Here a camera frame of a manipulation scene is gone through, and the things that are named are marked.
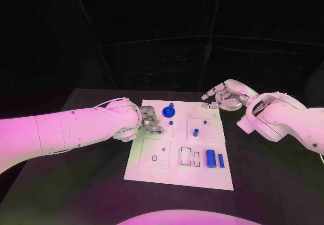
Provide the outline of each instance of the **robotic hand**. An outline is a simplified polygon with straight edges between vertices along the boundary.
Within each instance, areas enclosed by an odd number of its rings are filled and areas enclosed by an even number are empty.
[[[216,95],[216,102],[203,108],[234,111],[246,107],[246,114],[237,126],[249,134],[253,130],[273,142],[291,134],[304,147],[324,154],[324,108],[309,108],[286,93],[259,94],[243,83],[226,80],[203,96]]]
[[[67,152],[111,137],[122,142],[138,129],[161,132],[151,106],[116,98],[93,108],[0,120],[0,173],[37,156]]]

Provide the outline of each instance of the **black background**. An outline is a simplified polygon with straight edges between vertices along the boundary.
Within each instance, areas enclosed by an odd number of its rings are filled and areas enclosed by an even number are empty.
[[[319,5],[34,0],[0,16],[1,118],[57,111],[73,88],[203,92],[226,79],[324,105]]]

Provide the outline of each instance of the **gray table surface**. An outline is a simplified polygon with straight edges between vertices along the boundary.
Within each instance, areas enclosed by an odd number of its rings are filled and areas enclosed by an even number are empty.
[[[197,101],[201,93],[75,89],[62,111],[128,97]],[[324,223],[324,165],[294,137],[269,142],[220,111],[234,191],[124,180],[131,142],[109,139],[30,159],[0,205],[1,225],[109,225],[158,210],[229,214],[265,225]]]

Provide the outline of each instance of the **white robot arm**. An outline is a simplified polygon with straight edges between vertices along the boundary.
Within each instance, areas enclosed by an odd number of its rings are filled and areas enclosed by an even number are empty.
[[[116,98],[93,108],[0,120],[0,173],[37,156],[67,152],[111,137],[124,142],[145,127],[162,131],[154,108]]]
[[[286,93],[262,95],[236,80],[226,80],[203,96],[216,94],[216,102],[203,108],[220,108],[226,111],[246,107],[246,114],[237,126],[249,134],[253,130],[273,142],[291,134],[306,149],[324,154],[324,108],[309,108]]]

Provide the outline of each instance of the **table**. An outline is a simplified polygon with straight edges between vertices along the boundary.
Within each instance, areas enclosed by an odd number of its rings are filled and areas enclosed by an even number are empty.
[[[201,101],[203,93],[75,89],[62,111],[128,97]],[[109,225],[187,209],[265,225],[321,224],[324,165],[292,136],[278,143],[236,126],[245,110],[220,111],[234,191],[124,180],[131,142],[105,142],[30,159],[0,205],[1,225]]]

